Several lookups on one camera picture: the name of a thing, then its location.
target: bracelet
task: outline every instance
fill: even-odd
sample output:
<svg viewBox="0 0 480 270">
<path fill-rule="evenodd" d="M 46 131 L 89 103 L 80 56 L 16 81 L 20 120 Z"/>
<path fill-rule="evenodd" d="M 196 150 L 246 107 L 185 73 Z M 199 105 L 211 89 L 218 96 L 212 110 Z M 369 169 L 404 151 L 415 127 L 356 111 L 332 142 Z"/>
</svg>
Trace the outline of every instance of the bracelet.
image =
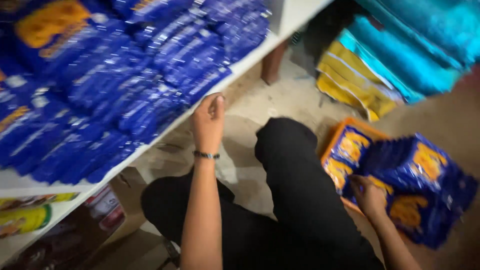
<svg viewBox="0 0 480 270">
<path fill-rule="evenodd" d="M 200 152 L 200 151 L 193 151 L 192 154 L 196 157 L 200 157 L 200 158 L 207 158 L 209 160 L 217 160 L 220 158 L 220 154 L 210 154 L 210 153 L 203 153 L 203 152 Z"/>
</svg>

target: yellow bag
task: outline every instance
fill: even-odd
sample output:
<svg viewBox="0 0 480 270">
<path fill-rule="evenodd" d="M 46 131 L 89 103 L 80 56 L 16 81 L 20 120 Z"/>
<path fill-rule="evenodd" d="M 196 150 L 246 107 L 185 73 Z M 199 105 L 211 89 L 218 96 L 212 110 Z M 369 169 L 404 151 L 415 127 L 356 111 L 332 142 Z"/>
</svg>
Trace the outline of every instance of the yellow bag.
<svg viewBox="0 0 480 270">
<path fill-rule="evenodd" d="M 317 67 L 317 87 L 332 98 L 366 110 L 376 121 L 403 104 L 400 93 L 386 80 L 372 72 L 353 52 L 334 41 Z"/>
</svg>

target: black pants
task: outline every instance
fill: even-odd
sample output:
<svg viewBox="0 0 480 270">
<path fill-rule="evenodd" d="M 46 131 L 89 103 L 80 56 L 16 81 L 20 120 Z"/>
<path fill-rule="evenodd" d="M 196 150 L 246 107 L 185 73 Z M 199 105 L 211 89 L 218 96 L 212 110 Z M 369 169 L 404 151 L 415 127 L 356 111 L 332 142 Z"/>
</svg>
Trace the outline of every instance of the black pants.
<svg viewBox="0 0 480 270">
<path fill-rule="evenodd" d="M 270 119 L 257 132 L 255 156 L 267 172 L 278 222 L 233 203 L 217 180 L 224 269 L 383 269 L 347 214 L 303 124 Z M 152 182 L 142 196 L 146 218 L 181 243 L 192 172 Z"/>
</svg>

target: hand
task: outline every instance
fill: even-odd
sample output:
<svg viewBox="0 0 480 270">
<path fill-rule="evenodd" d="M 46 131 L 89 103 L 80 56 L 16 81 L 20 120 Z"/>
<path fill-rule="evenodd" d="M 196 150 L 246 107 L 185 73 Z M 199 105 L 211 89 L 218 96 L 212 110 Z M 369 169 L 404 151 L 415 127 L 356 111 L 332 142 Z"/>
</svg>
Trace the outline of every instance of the hand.
<svg viewBox="0 0 480 270">
<path fill-rule="evenodd" d="M 374 223 L 383 218 L 388 218 L 385 211 L 385 193 L 368 178 L 351 175 L 349 177 L 353 194 L 363 214 Z"/>
<path fill-rule="evenodd" d="M 190 117 L 197 151 L 218 153 L 223 136 L 224 105 L 225 98 L 222 93 L 208 95 Z"/>
</svg>

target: orange plastic basket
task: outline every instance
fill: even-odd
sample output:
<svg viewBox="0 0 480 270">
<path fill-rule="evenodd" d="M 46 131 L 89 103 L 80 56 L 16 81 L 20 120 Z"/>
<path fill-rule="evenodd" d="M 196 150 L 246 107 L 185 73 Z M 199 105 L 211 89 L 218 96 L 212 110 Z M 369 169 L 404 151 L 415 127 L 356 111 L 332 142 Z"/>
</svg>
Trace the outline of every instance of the orange plastic basket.
<svg viewBox="0 0 480 270">
<path fill-rule="evenodd" d="M 332 137 L 330 143 L 328 144 L 327 148 L 325 149 L 325 151 L 323 153 L 318 153 L 318 155 L 320 157 L 320 160 L 322 162 L 322 167 L 325 167 L 325 163 L 328 159 L 330 151 L 336 145 L 338 139 L 342 135 L 342 132 L 347 125 L 358 129 L 360 132 L 364 133 L 370 139 L 372 139 L 372 141 L 382 140 L 382 139 L 390 139 L 389 136 L 387 136 L 386 134 L 372 128 L 368 124 L 364 123 L 362 120 L 359 120 L 359 119 L 354 118 L 354 117 L 345 118 L 343 121 L 341 121 L 340 123 L 338 123 L 337 125 L 332 127 L 331 134 L 333 134 L 333 137 Z M 351 209 L 353 209 L 353 210 L 355 210 L 358 213 L 363 215 L 363 213 L 360 211 L 358 206 L 356 206 L 351 201 L 349 201 L 349 200 L 347 200 L 343 197 L 340 197 L 340 198 L 342 199 L 344 205 L 348 206 L 349 208 L 351 208 Z"/>
</svg>

